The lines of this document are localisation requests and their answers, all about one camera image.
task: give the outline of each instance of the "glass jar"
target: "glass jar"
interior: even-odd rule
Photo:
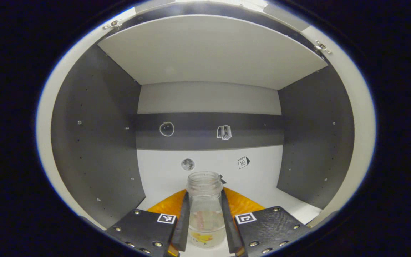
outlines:
[[[200,171],[188,176],[188,235],[198,247],[215,247],[225,238],[222,189],[220,176],[215,172]]]

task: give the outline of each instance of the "black background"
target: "black background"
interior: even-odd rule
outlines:
[[[50,71],[130,1],[0,1],[0,256],[131,256],[83,223],[42,172],[34,124]],[[411,1],[287,2],[331,31],[370,83],[378,142],[359,195],[292,256],[411,255]]]

